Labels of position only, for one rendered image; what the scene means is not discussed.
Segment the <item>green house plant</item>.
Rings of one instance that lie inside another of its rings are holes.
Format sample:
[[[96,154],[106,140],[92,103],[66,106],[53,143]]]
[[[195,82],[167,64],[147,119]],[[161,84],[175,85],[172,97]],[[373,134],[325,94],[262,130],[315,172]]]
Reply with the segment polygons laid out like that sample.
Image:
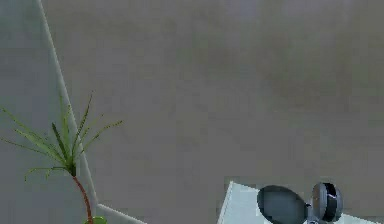
[[[93,96],[89,97],[85,112],[81,118],[80,126],[76,129],[75,132],[73,132],[70,130],[69,126],[69,117],[73,114],[72,106],[70,103],[65,103],[64,97],[59,95],[61,129],[58,129],[54,122],[51,123],[51,130],[53,132],[53,136],[55,137],[54,140],[51,140],[47,134],[38,134],[36,131],[30,129],[19,119],[17,119],[16,116],[13,115],[5,107],[0,107],[0,112],[8,116],[17,125],[17,128],[15,128],[14,131],[21,137],[28,140],[32,146],[16,143],[3,137],[0,137],[1,141],[15,145],[24,150],[42,154],[43,156],[46,156],[56,162],[55,166],[35,167],[29,169],[24,175],[24,180],[27,180],[29,174],[40,170],[45,171],[46,178],[50,176],[52,171],[62,170],[68,173],[72,180],[76,183],[83,197],[83,202],[86,209],[86,221],[84,224],[98,224],[96,222],[98,216],[94,216],[92,214],[90,198],[86,193],[83,184],[78,178],[77,161],[79,157],[87,151],[89,146],[100,138],[100,135],[104,131],[112,127],[119,126],[123,123],[122,120],[118,120],[106,124],[103,128],[97,131],[96,134],[86,144],[84,144],[84,138],[88,135],[90,129],[96,124],[96,121],[93,121],[91,124],[86,124],[92,98]]]

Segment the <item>white table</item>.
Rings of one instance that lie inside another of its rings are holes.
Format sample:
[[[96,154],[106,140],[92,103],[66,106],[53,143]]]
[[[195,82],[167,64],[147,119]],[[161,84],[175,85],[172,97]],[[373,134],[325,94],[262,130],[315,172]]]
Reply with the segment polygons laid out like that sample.
[[[230,182],[217,224],[271,224],[266,220],[257,205],[257,194],[260,189]],[[382,224],[355,217],[344,212],[341,218],[331,224]]]

